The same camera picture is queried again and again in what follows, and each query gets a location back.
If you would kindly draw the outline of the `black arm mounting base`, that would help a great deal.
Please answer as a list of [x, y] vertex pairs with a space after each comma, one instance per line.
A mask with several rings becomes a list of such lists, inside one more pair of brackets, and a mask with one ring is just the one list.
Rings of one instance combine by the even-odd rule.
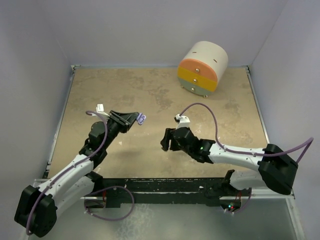
[[252, 190], [237, 190], [230, 185], [233, 170], [225, 177], [198, 178], [104, 178], [92, 171], [86, 176], [94, 183], [91, 196], [106, 197], [107, 208], [122, 204], [183, 204], [225, 207], [228, 200], [241, 202], [236, 197], [248, 197]]

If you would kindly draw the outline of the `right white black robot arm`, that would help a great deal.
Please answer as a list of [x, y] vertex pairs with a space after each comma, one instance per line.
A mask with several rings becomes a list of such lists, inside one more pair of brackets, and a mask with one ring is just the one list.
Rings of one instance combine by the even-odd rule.
[[166, 128], [160, 145], [163, 151], [183, 151], [199, 163], [246, 168], [244, 172], [233, 171], [222, 183], [222, 190], [228, 196], [239, 190], [259, 187], [290, 195], [298, 170], [298, 163], [277, 145], [231, 150], [227, 145], [219, 146], [214, 140], [197, 138], [188, 127]]

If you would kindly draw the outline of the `purple earbud charging case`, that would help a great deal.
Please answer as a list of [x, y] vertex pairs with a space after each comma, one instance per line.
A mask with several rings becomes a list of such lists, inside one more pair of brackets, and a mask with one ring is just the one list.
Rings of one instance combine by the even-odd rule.
[[139, 115], [136, 118], [136, 121], [141, 126], [146, 120], [146, 118], [147, 118], [146, 115], [144, 115], [143, 113], [139, 113]]

